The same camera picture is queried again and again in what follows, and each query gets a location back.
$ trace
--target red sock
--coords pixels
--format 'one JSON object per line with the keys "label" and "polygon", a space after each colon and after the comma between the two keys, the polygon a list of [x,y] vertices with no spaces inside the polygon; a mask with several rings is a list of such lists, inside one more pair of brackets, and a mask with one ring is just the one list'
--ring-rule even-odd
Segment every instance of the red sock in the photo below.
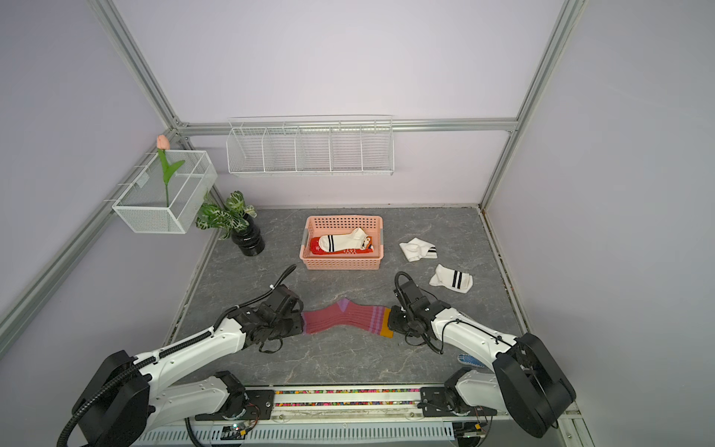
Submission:
{"label": "red sock", "polygon": [[325,309],[304,312],[302,316],[305,323],[303,333],[306,334],[349,325],[383,337],[393,337],[393,332],[388,329],[390,309],[384,306],[363,306],[343,298]]}

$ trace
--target black vase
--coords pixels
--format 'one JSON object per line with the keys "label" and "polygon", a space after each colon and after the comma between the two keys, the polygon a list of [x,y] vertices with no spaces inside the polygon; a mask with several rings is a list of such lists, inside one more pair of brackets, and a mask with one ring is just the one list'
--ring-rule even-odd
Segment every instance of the black vase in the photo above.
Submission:
{"label": "black vase", "polygon": [[246,214],[243,218],[248,221],[248,227],[241,231],[231,231],[231,240],[238,245],[244,255],[258,255],[266,248],[266,243],[261,237],[261,229],[256,222],[253,222],[253,217]]}

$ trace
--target gray marble surface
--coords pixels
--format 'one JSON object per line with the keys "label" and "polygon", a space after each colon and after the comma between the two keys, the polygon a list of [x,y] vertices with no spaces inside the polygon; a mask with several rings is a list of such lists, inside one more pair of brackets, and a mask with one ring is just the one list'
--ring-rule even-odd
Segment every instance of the gray marble surface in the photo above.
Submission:
{"label": "gray marble surface", "polygon": [[[299,258],[303,228],[311,215],[379,215],[384,221],[385,257],[379,270],[308,270]],[[305,303],[305,310],[325,308],[340,298],[357,304],[397,304],[393,277],[409,273],[422,288],[473,319],[518,335],[516,317],[499,270],[473,208],[379,208],[359,210],[259,210],[266,249],[244,256],[231,240],[219,241],[179,327],[176,340],[211,326],[225,308],[267,290],[290,264],[298,268],[284,281]],[[413,237],[437,246],[438,259],[408,262],[399,242]],[[468,272],[474,285],[466,293],[429,285],[435,267]],[[266,349],[273,349],[269,342]],[[337,326],[315,335],[285,339],[275,354],[256,346],[226,355],[187,376],[200,380],[229,370],[246,385],[328,383],[440,383],[461,367],[460,351],[446,346],[444,355],[426,346],[405,344],[404,337],[385,338],[350,326]]]}

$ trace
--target wire basket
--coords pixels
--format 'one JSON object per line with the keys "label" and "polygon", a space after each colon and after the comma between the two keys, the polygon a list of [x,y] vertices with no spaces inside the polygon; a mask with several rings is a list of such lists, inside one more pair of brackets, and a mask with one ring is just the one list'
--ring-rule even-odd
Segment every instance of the wire basket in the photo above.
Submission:
{"label": "wire basket", "polygon": [[167,150],[165,153],[170,164],[184,160],[169,181],[169,206],[166,206],[164,171],[158,154],[112,206],[134,232],[185,233],[216,181],[216,169],[205,151]]}
{"label": "wire basket", "polygon": [[231,119],[226,141],[229,172],[251,177],[391,175],[395,171],[391,117],[316,118],[322,121],[305,121],[307,117]]}
{"label": "wire basket", "polygon": [[[372,253],[313,255],[310,252],[312,238],[347,234],[358,227],[373,238],[375,249]],[[384,255],[383,219],[380,216],[310,216],[305,222],[303,241],[300,244],[300,259],[308,270],[377,270]]]}

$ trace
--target white sock with black stripes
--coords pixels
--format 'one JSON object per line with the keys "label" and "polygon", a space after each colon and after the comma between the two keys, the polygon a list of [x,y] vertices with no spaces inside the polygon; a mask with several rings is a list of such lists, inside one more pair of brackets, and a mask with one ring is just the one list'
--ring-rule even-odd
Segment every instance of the white sock with black stripes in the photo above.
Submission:
{"label": "white sock with black stripes", "polygon": [[422,258],[437,259],[437,248],[424,240],[414,238],[410,242],[401,242],[400,248],[408,261],[417,261]]}
{"label": "white sock with black stripes", "polygon": [[366,249],[369,244],[368,235],[362,228],[355,228],[349,235],[325,235],[320,236],[318,245],[326,252],[339,252],[349,248],[358,250]]}
{"label": "white sock with black stripes", "polygon": [[443,267],[442,264],[437,264],[435,275],[430,280],[430,285],[442,285],[459,293],[467,293],[472,288],[472,283],[472,275],[469,273],[458,272]]}
{"label": "white sock with black stripes", "polygon": [[416,244],[420,247],[420,255],[425,259],[437,259],[437,247],[434,244],[430,244],[427,241],[414,238],[409,244]]}

